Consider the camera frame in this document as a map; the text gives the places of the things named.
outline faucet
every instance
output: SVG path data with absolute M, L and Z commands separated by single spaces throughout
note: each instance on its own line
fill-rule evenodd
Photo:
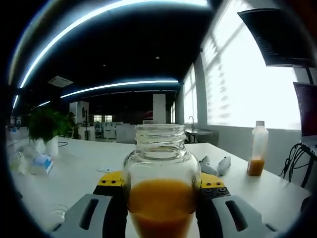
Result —
M 192 123 L 192 129 L 194 129 L 194 117 L 193 116 L 189 116 L 188 119 L 192 118 L 193 119 L 193 123 Z

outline tissue box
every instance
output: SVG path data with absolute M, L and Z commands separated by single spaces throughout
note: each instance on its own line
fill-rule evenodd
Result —
M 29 172 L 33 175 L 46 175 L 53 166 L 53 158 L 49 155 L 39 154 L 30 164 Z

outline led light strip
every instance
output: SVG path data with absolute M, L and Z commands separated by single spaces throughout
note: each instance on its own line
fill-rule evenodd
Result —
M 83 22 L 98 16 L 101 13 L 104 13 L 106 11 L 109 10 L 113 10 L 122 6 L 128 6 L 128 5 L 133 5 L 133 4 L 137 4 L 137 3 L 143 3 L 143 2 L 165 2 L 165 3 L 178 3 L 178 4 L 188 4 L 188 5 L 196 5 L 196 6 L 202 6 L 202 7 L 207 7 L 208 3 L 206 0 L 122 0 L 119 2 L 115 2 L 106 6 L 103 6 L 101 8 L 98 8 L 90 13 L 88 13 L 87 15 L 79 18 L 78 20 L 76 20 L 75 22 L 73 22 L 72 24 L 70 24 L 68 27 L 66 27 L 62 32 L 60 32 L 57 36 L 55 36 L 55 38 L 42 50 L 42 52 L 36 57 L 36 59 L 34 60 L 34 62 L 32 63 L 31 67 L 29 68 L 29 70 L 27 71 L 26 75 L 23 78 L 23 81 L 20 85 L 20 88 L 23 88 L 23 86 L 25 85 L 26 81 L 28 80 L 31 72 L 33 71 L 33 69 L 35 68 L 35 66 L 39 63 L 39 61 L 41 60 L 41 58 L 47 53 L 47 51 L 49 51 L 49 49 L 57 42 L 59 41 L 64 35 L 66 35 L 68 32 L 70 32 L 72 29 L 74 29 L 75 27 L 79 26 L 80 24 L 82 24 Z M 18 101 L 19 96 L 16 95 L 15 96 L 15 100 L 13 103 L 13 109 L 15 108 L 15 105 Z
M 69 96 L 72 96 L 72 95 L 75 95 L 78 93 L 84 93 L 84 92 L 93 91 L 93 90 L 97 90 L 97 89 L 103 89 L 103 88 L 113 88 L 113 87 L 120 87 L 120 86 L 127 86 L 127 85 L 153 84 L 153 83 L 178 83 L 178 81 L 177 80 L 148 80 L 148 81 L 135 81 L 135 82 L 106 84 L 106 85 L 102 85 L 102 86 L 98 86 L 98 87 L 94 87 L 94 88 L 87 88 L 87 89 L 79 90 L 79 91 L 76 91 L 73 93 L 69 93 L 69 94 L 61 96 L 60 98 L 66 98 L 66 97 L 69 97 Z M 50 101 L 39 104 L 38 107 L 43 106 L 47 103 L 50 103 Z

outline green plant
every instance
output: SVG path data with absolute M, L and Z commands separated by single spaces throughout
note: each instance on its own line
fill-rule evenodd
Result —
M 37 108 L 29 117 L 29 137 L 32 140 L 43 139 L 46 144 L 55 136 L 65 136 L 72 130 L 68 117 L 51 108 Z

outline bottle cap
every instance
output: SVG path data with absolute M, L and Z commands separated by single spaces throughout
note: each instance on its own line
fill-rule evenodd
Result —
M 258 120 L 256 126 L 264 126 L 264 120 Z

